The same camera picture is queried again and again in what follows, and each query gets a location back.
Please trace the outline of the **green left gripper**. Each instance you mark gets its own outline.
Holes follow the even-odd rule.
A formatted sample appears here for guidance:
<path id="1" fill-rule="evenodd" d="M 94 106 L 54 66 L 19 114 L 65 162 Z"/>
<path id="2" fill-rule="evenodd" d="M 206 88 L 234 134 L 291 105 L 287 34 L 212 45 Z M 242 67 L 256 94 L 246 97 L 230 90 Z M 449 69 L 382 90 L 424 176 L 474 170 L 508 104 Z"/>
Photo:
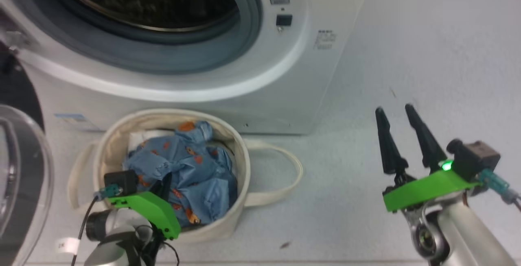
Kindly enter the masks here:
<path id="1" fill-rule="evenodd" d="M 162 233 L 164 240 L 176 240 L 181 233 L 181 226 L 171 205 L 164 199 L 169 198 L 171 175 L 161 180 L 160 196 L 149 192 L 124 194 L 119 191 L 104 191 L 104 197 L 112 205 L 108 210 L 107 234 L 118 227 L 132 229 L 140 225 L 148 225 Z"/>

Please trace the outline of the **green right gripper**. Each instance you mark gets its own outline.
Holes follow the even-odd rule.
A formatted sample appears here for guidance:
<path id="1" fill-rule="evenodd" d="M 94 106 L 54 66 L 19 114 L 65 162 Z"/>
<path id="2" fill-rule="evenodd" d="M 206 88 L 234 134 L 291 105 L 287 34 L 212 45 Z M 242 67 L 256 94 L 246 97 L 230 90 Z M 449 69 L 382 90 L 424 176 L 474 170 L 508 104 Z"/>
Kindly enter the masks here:
<path id="1" fill-rule="evenodd" d="M 422 179 L 410 181 L 405 185 L 383 194 L 383 201 L 387 212 L 400 211 L 447 194 L 481 185 L 477 181 L 466 181 L 453 170 L 441 170 L 439 163 L 444 162 L 448 157 L 414 106 L 410 103 L 406 104 L 405 111 L 409 123 L 415 130 L 418 138 L 422 151 L 423 166 L 429 168 L 430 173 L 433 174 Z M 406 159 L 402 158 L 398 151 L 383 108 L 376 108 L 375 118 L 383 172 L 387 175 L 404 174 L 409 164 Z"/>

